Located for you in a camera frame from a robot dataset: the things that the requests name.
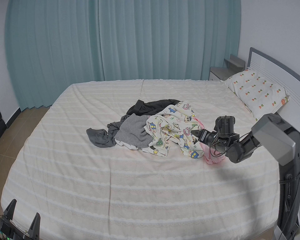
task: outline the black baseboard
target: black baseboard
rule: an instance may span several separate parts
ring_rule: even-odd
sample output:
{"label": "black baseboard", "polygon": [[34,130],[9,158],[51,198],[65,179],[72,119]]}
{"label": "black baseboard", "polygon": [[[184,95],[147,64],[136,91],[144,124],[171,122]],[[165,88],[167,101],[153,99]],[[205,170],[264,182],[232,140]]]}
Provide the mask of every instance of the black baseboard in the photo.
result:
{"label": "black baseboard", "polygon": [[12,116],[11,118],[7,121],[6,126],[7,128],[9,128],[12,123],[14,122],[14,120],[16,120],[16,118],[19,116],[19,114],[21,113],[21,109],[19,108]]}
{"label": "black baseboard", "polygon": [[0,120],[0,137],[4,133],[4,131],[7,129],[5,122],[1,119]]}

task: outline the curtain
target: curtain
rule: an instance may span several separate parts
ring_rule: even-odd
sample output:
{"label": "curtain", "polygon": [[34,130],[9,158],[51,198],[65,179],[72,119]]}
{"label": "curtain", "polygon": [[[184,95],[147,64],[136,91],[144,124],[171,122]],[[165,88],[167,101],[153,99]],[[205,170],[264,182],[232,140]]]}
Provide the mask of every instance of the curtain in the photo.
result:
{"label": "curtain", "polygon": [[21,110],[71,84],[207,80],[237,55],[240,0],[10,0],[7,67]]}
{"label": "curtain", "polygon": [[240,0],[101,0],[105,80],[207,80],[237,55]]}
{"label": "curtain", "polygon": [[103,81],[97,1],[12,0],[7,66],[21,110],[49,106],[71,84]]}

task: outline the bed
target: bed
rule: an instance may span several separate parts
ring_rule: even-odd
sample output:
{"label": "bed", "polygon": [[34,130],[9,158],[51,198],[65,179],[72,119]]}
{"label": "bed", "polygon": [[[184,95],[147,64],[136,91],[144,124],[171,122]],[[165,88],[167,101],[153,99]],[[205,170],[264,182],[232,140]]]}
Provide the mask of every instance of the bed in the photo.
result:
{"label": "bed", "polygon": [[24,230],[38,212],[43,240],[251,239],[272,227],[278,164],[263,147],[239,164],[225,159],[208,165],[172,143],[168,156],[158,157],[89,141],[87,128],[118,121],[138,99],[167,98],[190,103],[210,130],[222,115],[235,116],[241,135],[256,122],[222,82],[73,84],[26,140],[3,188],[2,208],[17,199],[13,221]]}

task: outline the pillowcase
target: pillowcase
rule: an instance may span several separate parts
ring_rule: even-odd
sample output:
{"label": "pillowcase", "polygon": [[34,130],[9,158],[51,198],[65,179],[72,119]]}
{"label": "pillowcase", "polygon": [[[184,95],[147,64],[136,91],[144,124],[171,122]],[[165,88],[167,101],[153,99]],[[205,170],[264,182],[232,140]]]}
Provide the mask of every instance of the pillowcase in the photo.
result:
{"label": "pillowcase", "polygon": [[250,68],[231,76],[224,83],[245,104],[256,121],[266,113],[275,113],[288,101],[282,86]]}

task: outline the black garment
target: black garment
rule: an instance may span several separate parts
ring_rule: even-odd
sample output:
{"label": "black garment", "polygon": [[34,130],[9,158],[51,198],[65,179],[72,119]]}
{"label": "black garment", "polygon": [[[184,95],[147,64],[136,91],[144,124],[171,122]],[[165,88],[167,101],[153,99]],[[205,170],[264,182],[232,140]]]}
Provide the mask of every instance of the black garment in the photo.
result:
{"label": "black garment", "polygon": [[89,140],[92,144],[100,148],[108,148],[116,145],[115,135],[120,130],[120,126],[122,125],[122,123],[128,117],[130,117],[130,115],[124,115],[123,117],[121,117],[120,122],[111,122],[107,124],[108,132],[105,129],[87,129],[86,133]]}
{"label": "black garment", "polygon": [[142,115],[155,115],[160,111],[164,110],[169,105],[175,105],[180,101],[175,99],[163,99],[154,102],[144,103],[142,100],[138,100],[135,105],[133,105],[126,114],[131,115],[135,113],[137,116]]}

